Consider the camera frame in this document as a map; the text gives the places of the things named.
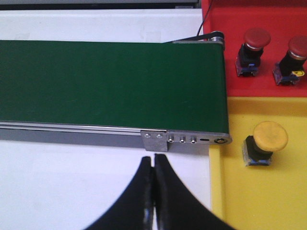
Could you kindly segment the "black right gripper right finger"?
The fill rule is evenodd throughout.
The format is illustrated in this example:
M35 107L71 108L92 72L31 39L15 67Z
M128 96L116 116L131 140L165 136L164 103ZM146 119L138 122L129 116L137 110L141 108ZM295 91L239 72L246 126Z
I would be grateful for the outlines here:
M164 154L154 156L154 199L159 230L232 230L189 191Z

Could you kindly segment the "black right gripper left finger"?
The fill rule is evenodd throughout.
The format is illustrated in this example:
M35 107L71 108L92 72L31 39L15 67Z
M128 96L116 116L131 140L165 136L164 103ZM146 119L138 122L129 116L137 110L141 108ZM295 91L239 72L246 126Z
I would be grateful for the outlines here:
M145 156L114 204L88 230L151 230L154 218L153 167Z

